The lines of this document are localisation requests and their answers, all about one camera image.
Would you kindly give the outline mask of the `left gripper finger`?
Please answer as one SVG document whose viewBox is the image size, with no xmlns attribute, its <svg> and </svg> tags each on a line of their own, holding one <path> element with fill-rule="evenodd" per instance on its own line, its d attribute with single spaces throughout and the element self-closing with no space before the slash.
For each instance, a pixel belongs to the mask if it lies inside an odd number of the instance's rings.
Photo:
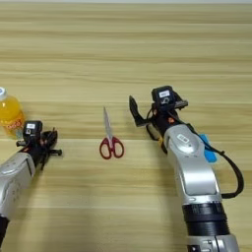
<svg viewBox="0 0 252 252">
<path fill-rule="evenodd" d="M 40 144 L 42 146 L 50 147 L 52 145 L 52 132 L 45 131 L 41 134 Z"/>
<path fill-rule="evenodd" d="M 53 149 L 57 142 L 58 134 L 55 130 L 51 131 L 48 135 L 47 146 L 49 149 Z"/>
</svg>

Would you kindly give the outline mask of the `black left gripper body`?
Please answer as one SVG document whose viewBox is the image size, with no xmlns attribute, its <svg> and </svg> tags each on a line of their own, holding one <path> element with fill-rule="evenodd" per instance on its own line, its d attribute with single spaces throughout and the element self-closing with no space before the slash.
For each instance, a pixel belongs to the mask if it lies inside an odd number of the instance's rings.
<svg viewBox="0 0 252 252">
<path fill-rule="evenodd" d="M 18 141 L 17 147 L 21 149 L 17 152 L 18 159 L 28 159 L 33 163 L 47 162 L 50 156 L 61 156 L 61 150 L 55 150 L 55 140 L 38 140 L 38 141 Z"/>
</svg>

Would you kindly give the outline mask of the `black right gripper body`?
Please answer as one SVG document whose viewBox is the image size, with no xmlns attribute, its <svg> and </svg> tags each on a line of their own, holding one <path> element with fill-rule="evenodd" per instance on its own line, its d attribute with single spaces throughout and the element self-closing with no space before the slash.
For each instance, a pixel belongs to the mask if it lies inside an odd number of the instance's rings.
<svg viewBox="0 0 252 252">
<path fill-rule="evenodd" d="M 181 124 L 175 110 L 161 111 L 154 104 L 147 114 L 147 120 L 146 129 L 152 139 L 163 137 L 168 128 Z"/>
</svg>

